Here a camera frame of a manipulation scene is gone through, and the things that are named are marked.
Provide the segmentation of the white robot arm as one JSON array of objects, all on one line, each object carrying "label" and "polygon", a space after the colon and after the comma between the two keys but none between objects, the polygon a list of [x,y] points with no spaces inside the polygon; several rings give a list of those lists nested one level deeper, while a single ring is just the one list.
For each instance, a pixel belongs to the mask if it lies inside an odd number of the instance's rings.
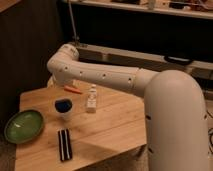
[{"label": "white robot arm", "polygon": [[47,62],[56,82],[73,79],[133,94],[144,100],[149,171],[210,171],[205,98],[199,84],[178,70],[80,62],[62,45]]}]

